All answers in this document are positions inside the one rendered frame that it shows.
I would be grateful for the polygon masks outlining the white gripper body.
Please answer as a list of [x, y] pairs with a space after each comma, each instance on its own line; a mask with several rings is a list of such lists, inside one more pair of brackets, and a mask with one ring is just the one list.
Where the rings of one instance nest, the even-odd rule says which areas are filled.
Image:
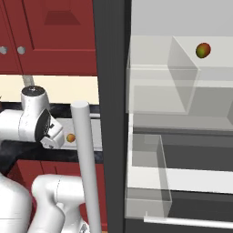
[[43, 137], [41, 143], [44, 148], [59, 149], [63, 146], [63, 138], [61, 136]]

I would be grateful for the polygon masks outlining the dark grey fridge door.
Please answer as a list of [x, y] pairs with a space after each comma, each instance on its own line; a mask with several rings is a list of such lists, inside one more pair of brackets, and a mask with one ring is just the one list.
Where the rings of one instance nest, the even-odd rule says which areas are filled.
[[125, 233], [131, 0], [93, 0], [108, 233]]

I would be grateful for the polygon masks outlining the small clear fridge bin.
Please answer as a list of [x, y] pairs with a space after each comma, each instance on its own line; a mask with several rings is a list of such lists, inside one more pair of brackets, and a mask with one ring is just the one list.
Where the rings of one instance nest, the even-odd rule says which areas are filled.
[[128, 137], [126, 218], [166, 218], [172, 205], [161, 135]]

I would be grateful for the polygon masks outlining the large clear fridge bin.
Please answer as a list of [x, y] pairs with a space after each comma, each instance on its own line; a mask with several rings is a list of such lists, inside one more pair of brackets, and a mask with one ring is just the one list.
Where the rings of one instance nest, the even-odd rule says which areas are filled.
[[133, 35], [127, 58], [127, 110], [185, 115], [200, 70], [173, 36]]

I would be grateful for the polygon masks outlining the open fridge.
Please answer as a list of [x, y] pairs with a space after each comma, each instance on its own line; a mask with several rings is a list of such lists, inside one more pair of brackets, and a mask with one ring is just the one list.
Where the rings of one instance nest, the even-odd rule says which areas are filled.
[[[129, 114], [128, 136], [161, 135], [168, 217], [233, 222], [233, 0], [132, 0], [131, 36], [173, 36], [200, 73], [185, 115]], [[198, 58], [201, 43], [210, 54]], [[126, 218], [126, 233], [233, 233]]]

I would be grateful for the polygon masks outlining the green red mango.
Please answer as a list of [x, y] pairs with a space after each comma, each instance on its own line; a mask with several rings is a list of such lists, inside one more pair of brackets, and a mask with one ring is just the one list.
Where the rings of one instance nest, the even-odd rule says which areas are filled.
[[201, 43], [196, 48], [196, 55], [198, 58], [205, 58], [211, 52], [211, 46], [208, 43]]

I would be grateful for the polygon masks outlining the red base cabinet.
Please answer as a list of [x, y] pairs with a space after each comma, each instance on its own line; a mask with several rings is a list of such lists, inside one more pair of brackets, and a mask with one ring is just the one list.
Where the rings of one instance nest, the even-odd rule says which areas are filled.
[[[18, 159], [6, 176], [23, 185], [28, 191], [31, 191], [31, 185], [34, 179], [38, 175], [44, 174], [81, 176], [78, 163], [23, 159]], [[101, 226], [102, 230], [107, 233], [106, 188], [103, 164], [96, 164], [96, 182], [98, 188]]]

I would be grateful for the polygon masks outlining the grey sink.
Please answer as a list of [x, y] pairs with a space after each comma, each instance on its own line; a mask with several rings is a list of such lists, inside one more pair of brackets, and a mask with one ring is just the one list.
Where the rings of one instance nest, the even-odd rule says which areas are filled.
[[[90, 118], [93, 136], [93, 148], [95, 151], [101, 151], [102, 137], [100, 115], [96, 113], [91, 113]], [[71, 118], [58, 118], [57, 121], [63, 126], [65, 137], [67, 137], [69, 134], [75, 134], [73, 120]], [[68, 142], [67, 139], [65, 139], [65, 143], [62, 146], [62, 149], [76, 150], [76, 142]]]

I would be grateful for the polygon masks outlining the grey tap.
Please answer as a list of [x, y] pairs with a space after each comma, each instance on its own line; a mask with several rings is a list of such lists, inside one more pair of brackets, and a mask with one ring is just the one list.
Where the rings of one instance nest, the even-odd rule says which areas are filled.
[[33, 86], [35, 84], [34, 79], [30, 75], [22, 75], [25, 86]]

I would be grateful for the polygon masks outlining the red cupboard door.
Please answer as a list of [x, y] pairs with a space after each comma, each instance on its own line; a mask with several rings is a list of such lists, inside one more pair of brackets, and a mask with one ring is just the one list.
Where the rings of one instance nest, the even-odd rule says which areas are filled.
[[1, 75], [96, 74], [93, 0], [2, 0], [2, 7], [15, 72]]
[[15, 59], [5, 20], [5, 10], [2, 7], [2, 0], [0, 0], [0, 46], [7, 47], [6, 55], [0, 53], [0, 74], [13, 74], [15, 72]]

